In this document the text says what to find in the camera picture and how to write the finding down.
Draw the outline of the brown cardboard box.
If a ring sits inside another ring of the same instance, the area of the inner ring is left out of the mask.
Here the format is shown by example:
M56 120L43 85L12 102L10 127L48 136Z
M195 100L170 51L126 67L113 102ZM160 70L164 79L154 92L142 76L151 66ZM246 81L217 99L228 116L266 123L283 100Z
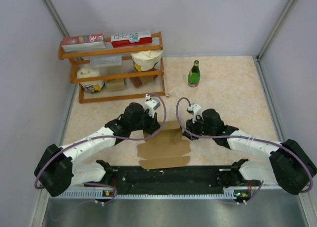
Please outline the brown cardboard box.
M178 168L188 165L190 141L183 139L178 121L167 121L154 137L137 146L139 164L146 170Z

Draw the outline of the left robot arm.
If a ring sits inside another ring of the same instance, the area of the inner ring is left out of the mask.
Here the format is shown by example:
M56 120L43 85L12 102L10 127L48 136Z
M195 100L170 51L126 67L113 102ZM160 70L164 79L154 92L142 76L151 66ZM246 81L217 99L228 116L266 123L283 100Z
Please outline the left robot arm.
M131 103L123 114L93 134L73 144L48 146L34 171L37 182L52 197L85 182L98 182L103 186L110 184L112 173L106 170L103 162L84 166L81 163L100 150L129 140L134 131L153 134L160 127L155 112L159 106L157 99L149 99L144 105Z

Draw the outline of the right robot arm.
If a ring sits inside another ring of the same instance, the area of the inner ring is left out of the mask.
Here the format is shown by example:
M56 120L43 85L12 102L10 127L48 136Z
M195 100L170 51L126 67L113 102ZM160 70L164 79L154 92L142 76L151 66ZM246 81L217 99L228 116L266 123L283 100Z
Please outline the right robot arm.
M190 140L212 139L218 146L259 159L237 162L237 169L231 173L235 184L258 180L277 184L292 195L310 191L317 168L296 141L273 142L248 135L224 124L216 110L203 111L197 104L191 105L187 112L193 117L186 121L183 136Z

